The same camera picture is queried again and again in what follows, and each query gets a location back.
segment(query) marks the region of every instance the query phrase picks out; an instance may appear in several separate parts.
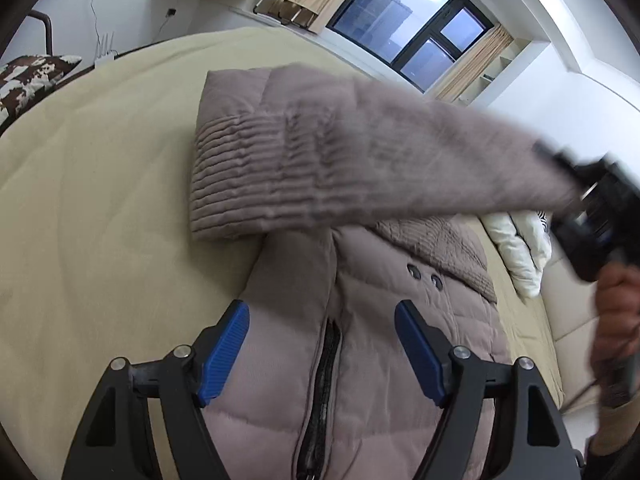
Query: white pillow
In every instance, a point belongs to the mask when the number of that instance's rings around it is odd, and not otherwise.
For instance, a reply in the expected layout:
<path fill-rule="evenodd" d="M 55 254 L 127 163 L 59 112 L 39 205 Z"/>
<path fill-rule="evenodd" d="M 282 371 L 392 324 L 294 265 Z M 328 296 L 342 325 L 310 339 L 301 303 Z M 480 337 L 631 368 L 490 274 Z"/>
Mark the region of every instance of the white pillow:
<path fill-rule="evenodd" d="M 551 259 L 551 238 L 545 231 L 540 216 L 534 211 L 521 211 L 511 213 L 511 220 L 528 245 L 533 263 L 542 272 Z"/>
<path fill-rule="evenodd" d="M 518 236 L 511 216 L 508 213 L 493 213 L 483 216 L 481 221 L 489 238 L 496 245 L 517 293 L 524 298 L 537 296 L 540 293 L 542 270 L 533 263 L 529 247 Z"/>

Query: metal screw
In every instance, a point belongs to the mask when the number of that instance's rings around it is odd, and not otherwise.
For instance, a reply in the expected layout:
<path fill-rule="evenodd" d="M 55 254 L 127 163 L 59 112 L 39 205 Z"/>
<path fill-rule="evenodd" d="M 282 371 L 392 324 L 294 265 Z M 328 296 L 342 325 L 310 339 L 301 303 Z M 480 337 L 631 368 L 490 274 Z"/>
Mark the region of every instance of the metal screw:
<path fill-rule="evenodd" d="M 111 370 L 122 370 L 125 366 L 127 366 L 127 361 L 124 357 L 116 357 L 113 361 L 111 361 Z"/>
<path fill-rule="evenodd" d="M 453 355 L 458 359 L 469 359 L 471 357 L 471 350 L 466 346 L 456 346 L 453 349 Z"/>
<path fill-rule="evenodd" d="M 189 357 L 191 355 L 191 347 L 189 345 L 180 345 L 174 349 L 174 355 L 178 359 L 184 359 L 185 357 Z"/>
<path fill-rule="evenodd" d="M 533 367 L 535 366 L 535 364 L 533 364 L 533 361 L 528 357 L 521 357 L 520 359 L 518 359 L 518 364 L 525 370 L 533 370 Z"/>

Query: patterned pillow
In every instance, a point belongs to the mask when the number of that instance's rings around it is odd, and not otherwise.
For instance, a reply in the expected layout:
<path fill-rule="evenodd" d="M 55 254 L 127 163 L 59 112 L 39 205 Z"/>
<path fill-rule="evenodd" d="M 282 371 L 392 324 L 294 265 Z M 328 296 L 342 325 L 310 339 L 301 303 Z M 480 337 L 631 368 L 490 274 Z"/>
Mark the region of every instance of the patterned pillow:
<path fill-rule="evenodd" d="M 0 66 L 0 135 L 81 61 L 79 56 L 22 56 Z"/>

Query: window pane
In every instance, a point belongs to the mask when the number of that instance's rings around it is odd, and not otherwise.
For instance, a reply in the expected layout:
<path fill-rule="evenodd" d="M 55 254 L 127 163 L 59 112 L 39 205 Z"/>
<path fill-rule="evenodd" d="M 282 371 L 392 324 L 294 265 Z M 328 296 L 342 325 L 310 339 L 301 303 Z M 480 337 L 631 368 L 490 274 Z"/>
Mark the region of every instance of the window pane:
<path fill-rule="evenodd" d="M 423 91 L 453 65 L 453 60 L 433 41 L 427 41 L 402 68 L 402 73 Z"/>
<path fill-rule="evenodd" d="M 482 25 L 466 9 L 457 13 L 442 29 L 444 36 L 460 50 L 465 50 L 483 32 Z"/>
<path fill-rule="evenodd" d="M 389 62 L 449 0 L 354 0 L 334 25 Z"/>

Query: black zipper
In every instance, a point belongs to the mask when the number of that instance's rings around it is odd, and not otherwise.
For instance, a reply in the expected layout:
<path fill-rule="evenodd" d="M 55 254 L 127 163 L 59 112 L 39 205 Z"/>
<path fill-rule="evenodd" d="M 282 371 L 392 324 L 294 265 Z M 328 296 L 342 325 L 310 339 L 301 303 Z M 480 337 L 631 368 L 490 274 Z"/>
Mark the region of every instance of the black zipper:
<path fill-rule="evenodd" d="M 316 370 L 311 416 L 298 455 L 296 480 L 318 480 L 322 473 L 331 382 L 339 343 L 340 329 L 335 321 L 328 320 L 324 331 L 320 362 L 318 370 Z"/>

